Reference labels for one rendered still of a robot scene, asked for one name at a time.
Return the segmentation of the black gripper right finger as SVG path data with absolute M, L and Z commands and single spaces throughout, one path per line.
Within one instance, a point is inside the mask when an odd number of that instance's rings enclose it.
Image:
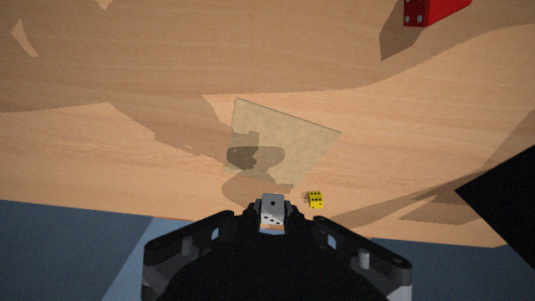
M 319 255 L 320 247 L 368 279 L 389 301 L 411 301 L 412 264 L 407 259 L 327 217 L 305 219 L 287 200 L 283 226 L 285 234 L 290 234 L 291 248 Z M 328 245 L 329 236 L 334 238 L 336 249 Z

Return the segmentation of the white die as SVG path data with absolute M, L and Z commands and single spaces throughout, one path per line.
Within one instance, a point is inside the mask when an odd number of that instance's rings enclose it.
M 261 224 L 283 225 L 284 195 L 262 194 Z

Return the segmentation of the yellow die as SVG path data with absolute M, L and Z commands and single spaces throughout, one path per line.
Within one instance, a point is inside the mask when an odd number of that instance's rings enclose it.
M 321 191 L 308 192 L 309 208 L 323 208 L 324 200 Z

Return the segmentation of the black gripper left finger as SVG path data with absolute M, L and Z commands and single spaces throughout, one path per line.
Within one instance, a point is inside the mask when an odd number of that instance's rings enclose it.
M 225 210 L 150 240 L 144 246 L 141 301 L 156 301 L 178 270 L 232 240 L 232 251 L 258 247 L 262 199 L 242 215 Z M 218 237 L 211 239 L 218 228 Z

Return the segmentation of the tan square mat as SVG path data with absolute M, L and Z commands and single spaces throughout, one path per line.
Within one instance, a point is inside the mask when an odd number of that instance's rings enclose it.
M 224 171 L 296 189 L 341 135 L 237 97 Z

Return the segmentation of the red die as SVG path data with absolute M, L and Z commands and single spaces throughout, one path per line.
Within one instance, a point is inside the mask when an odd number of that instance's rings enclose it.
M 426 28 L 471 3 L 472 0 L 404 0 L 404 26 Z

